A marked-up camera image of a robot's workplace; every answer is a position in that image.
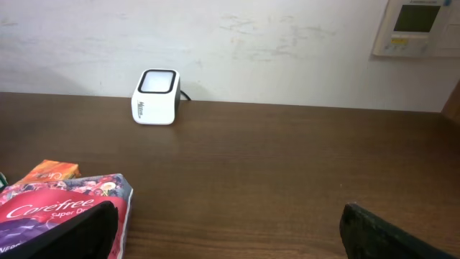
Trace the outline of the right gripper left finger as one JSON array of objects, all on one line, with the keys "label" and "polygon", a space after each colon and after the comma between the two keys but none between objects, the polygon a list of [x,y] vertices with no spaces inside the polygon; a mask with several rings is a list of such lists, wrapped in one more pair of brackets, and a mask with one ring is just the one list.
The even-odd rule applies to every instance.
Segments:
[{"label": "right gripper left finger", "polygon": [[24,244],[3,259],[107,258],[118,231],[118,209],[103,201]]}]

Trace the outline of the green white gum pack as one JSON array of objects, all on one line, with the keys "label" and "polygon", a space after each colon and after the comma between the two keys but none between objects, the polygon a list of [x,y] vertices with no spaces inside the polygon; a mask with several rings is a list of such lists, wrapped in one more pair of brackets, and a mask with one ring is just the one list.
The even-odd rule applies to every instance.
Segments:
[{"label": "green white gum pack", "polygon": [[8,186],[8,182],[3,173],[0,173],[0,190],[4,190]]}]

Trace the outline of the red purple Carefree pad pack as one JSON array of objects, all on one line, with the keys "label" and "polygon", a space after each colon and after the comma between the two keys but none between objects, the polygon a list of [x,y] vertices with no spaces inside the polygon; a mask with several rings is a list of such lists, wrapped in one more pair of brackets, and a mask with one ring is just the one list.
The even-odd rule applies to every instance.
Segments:
[{"label": "red purple Carefree pad pack", "polygon": [[5,253],[103,201],[119,211],[109,259],[122,259],[133,188],[122,174],[17,183],[1,192],[1,252]]}]

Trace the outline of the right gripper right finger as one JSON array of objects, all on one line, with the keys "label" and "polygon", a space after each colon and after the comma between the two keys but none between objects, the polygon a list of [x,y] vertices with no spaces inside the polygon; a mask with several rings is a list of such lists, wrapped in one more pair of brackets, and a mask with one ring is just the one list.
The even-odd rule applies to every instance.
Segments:
[{"label": "right gripper right finger", "polygon": [[346,204],[339,224],[348,258],[455,259],[357,204]]}]

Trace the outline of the small orange box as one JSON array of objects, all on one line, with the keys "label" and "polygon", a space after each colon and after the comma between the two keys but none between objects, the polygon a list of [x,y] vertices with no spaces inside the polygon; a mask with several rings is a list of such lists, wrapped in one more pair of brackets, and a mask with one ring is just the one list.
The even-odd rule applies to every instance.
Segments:
[{"label": "small orange box", "polygon": [[79,178],[81,173],[78,164],[59,162],[54,160],[43,160],[36,165],[17,184],[62,181],[71,178]]}]

